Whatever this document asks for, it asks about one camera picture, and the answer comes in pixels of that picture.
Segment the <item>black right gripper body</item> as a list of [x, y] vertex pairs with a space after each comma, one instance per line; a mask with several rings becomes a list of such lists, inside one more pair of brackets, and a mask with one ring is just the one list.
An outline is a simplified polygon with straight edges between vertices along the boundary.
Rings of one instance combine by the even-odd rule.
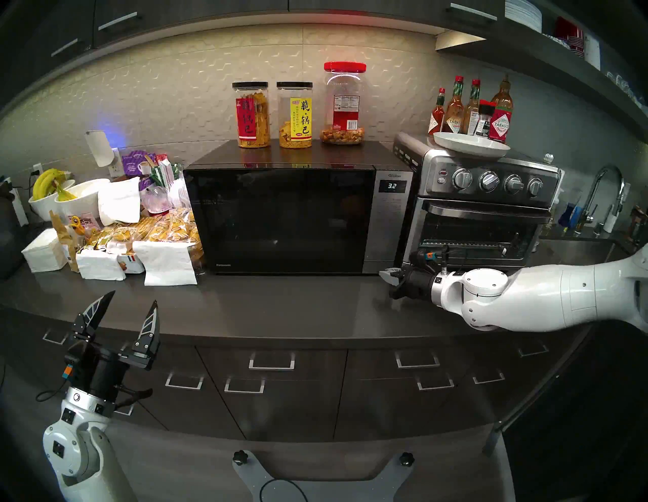
[[437, 273], [419, 267], [402, 268], [402, 282], [389, 296], [392, 300], [413, 299], [432, 302], [432, 287]]

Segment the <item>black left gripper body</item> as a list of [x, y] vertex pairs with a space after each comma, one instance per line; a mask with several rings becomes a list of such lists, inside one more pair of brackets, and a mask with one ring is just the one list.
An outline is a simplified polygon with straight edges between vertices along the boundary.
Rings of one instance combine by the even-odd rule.
[[132, 346], [119, 350], [94, 341], [76, 342], [76, 388], [112, 406], [130, 406], [149, 398], [152, 389], [133, 390], [123, 384], [131, 367], [149, 371], [155, 358], [135, 356]]

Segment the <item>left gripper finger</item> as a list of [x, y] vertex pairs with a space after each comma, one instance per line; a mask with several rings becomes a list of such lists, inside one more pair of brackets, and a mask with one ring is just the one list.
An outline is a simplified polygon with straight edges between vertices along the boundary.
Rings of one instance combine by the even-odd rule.
[[139, 358], [155, 358], [159, 349], [159, 309], [157, 301], [153, 301], [143, 321], [139, 337], [132, 345], [135, 356]]
[[115, 291], [110, 291], [92, 302], [82, 313], [77, 314], [72, 324], [72, 334], [82, 341], [93, 341], [96, 330], [103, 319]]

